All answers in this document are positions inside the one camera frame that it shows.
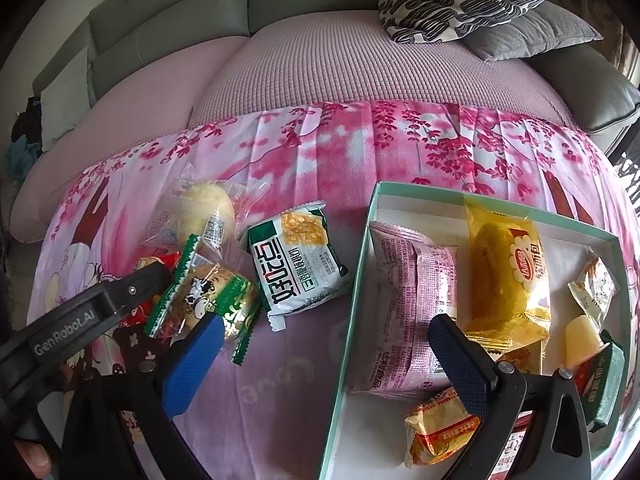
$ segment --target pink floral blanket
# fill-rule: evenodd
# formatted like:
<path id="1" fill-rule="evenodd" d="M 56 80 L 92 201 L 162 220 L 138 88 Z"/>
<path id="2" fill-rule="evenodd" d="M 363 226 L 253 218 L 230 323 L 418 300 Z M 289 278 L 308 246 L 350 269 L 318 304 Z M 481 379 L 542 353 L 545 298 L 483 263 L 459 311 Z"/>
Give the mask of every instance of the pink floral blanket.
<path id="1" fill-rule="evenodd" d="M 42 248 L 30 320 L 148 254 L 138 241 L 166 183 L 190 162 L 197 178 L 268 183 L 252 220 L 326 200 L 340 259 L 356 266 L 374 184 L 395 180 L 481 193 L 616 234 L 637 337 L 640 228 L 611 165 L 581 132 L 498 110 L 421 102 L 320 103 L 232 117 L 112 156 L 68 190 Z M 258 323 L 242 367 L 220 356 L 175 419 L 213 478 L 313 479 L 332 407 L 350 298 Z M 118 373 L 166 347 L 138 328 L 110 331 L 73 360 Z M 635 350 L 632 369 L 635 369 Z M 640 388 L 625 398 L 626 422 Z M 135 423 L 130 422 L 136 434 Z M 619 446 L 623 432 L 616 440 Z M 608 463 L 615 452 L 601 460 Z"/>

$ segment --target barcode label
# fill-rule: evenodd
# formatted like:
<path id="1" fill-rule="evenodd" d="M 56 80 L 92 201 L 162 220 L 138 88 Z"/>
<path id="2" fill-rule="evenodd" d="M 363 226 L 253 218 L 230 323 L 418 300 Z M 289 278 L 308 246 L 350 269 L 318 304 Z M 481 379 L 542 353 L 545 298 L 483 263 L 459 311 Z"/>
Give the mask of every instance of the barcode label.
<path id="1" fill-rule="evenodd" d="M 432 373 L 434 374 L 443 374 L 444 370 L 442 369 L 442 366 L 440 365 L 440 361 L 438 361 L 438 358 L 435 358 L 435 361 L 433 362 L 433 368 L 431 369 Z"/>
<path id="2" fill-rule="evenodd" d="M 193 255 L 193 261 L 191 262 L 191 265 L 193 267 L 198 267 L 200 265 L 212 265 L 212 264 L 213 262 L 209 261 L 204 256 L 200 256 L 198 253 L 195 253 Z"/>
<path id="3" fill-rule="evenodd" d="M 204 227 L 202 238 L 218 248 L 222 245 L 222 238 L 225 235 L 225 221 L 219 216 L 210 216 L 207 225 Z"/>

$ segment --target cartoon character print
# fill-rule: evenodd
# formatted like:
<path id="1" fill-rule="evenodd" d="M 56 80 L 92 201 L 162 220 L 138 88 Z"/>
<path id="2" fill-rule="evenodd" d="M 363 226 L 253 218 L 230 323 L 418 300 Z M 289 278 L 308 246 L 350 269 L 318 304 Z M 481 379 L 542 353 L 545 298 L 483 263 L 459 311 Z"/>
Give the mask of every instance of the cartoon character print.
<path id="1" fill-rule="evenodd" d="M 114 276 L 103 272 L 101 264 L 95 263 L 97 248 L 94 247 L 94 241 L 109 210 L 108 183 L 109 177 L 104 177 L 95 190 L 76 226 L 71 244 L 63 254 L 60 270 L 52 275 L 47 284 L 47 312 L 98 282 L 114 279 Z M 124 373 L 124 361 L 113 339 L 113 330 L 110 329 L 68 360 L 67 365 L 73 370 L 69 390 L 75 388 L 80 375 L 88 368 L 97 369 L 101 375 Z"/>
<path id="2" fill-rule="evenodd" d="M 216 285 L 213 280 L 193 278 L 191 288 L 184 301 L 193 309 L 196 319 L 202 319 L 207 312 L 216 309 Z"/>
<path id="3" fill-rule="evenodd" d="M 170 339 L 153 338 L 145 334 L 145 326 L 119 326 L 113 331 L 124 359 L 125 370 L 135 370 L 145 360 L 158 361 L 169 349 Z"/>

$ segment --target red snack package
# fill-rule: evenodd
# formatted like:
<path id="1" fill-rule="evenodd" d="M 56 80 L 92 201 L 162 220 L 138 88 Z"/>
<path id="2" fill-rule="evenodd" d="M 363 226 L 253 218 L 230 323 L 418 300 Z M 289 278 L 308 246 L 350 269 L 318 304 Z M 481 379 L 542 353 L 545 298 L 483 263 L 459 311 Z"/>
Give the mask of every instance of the red snack package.
<path id="1" fill-rule="evenodd" d="M 136 263 L 133 270 L 140 270 L 143 267 L 149 266 L 155 262 L 160 262 L 171 272 L 174 272 L 175 266 L 180 259 L 180 253 L 170 253 L 164 256 L 145 256 L 140 258 Z M 151 311 L 156 306 L 156 303 L 160 299 L 160 294 L 152 297 L 150 300 L 146 300 L 140 303 L 125 319 L 120 322 L 121 326 L 134 326 L 141 323 L 146 323 Z"/>
<path id="2" fill-rule="evenodd" d="M 527 426 L 531 419 L 531 412 L 523 412 L 518 416 L 516 423 L 511 430 L 511 435 L 507 440 L 507 444 L 504 446 L 500 458 L 494 467 L 494 470 L 489 476 L 489 480 L 504 480 L 513 465 L 520 444 L 524 439 L 524 434 L 527 432 Z"/>

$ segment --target yellow snack package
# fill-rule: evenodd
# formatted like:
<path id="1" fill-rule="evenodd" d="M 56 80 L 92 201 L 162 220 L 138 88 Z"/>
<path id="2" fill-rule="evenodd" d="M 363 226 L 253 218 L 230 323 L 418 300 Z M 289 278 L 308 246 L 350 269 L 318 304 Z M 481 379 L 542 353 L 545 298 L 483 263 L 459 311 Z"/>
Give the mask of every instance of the yellow snack package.
<path id="1" fill-rule="evenodd" d="M 466 335 L 503 351 L 547 339 L 549 277 L 534 223 L 489 211 L 473 199 L 465 198 L 465 205 L 471 272 Z"/>
<path id="2" fill-rule="evenodd" d="M 420 404 L 404 420 L 407 449 L 404 465 L 435 464 L 461 449 L 480 426 L 480 418 L 469 415 L 455 389 Z"/>

